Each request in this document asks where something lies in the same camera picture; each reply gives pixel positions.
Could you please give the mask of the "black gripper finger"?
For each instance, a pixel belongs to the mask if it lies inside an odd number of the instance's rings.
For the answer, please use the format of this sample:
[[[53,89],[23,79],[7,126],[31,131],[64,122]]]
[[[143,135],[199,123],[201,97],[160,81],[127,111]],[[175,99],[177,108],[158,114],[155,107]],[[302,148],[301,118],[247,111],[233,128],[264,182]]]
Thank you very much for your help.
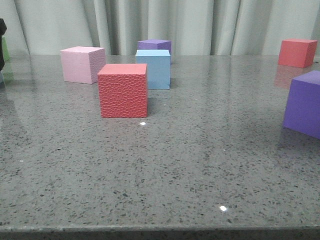
[[[3,35],[7,31],[7,26],[3,18],[0,18],[0,70],[3,69],[5,65],[4,55],[3,55]]]

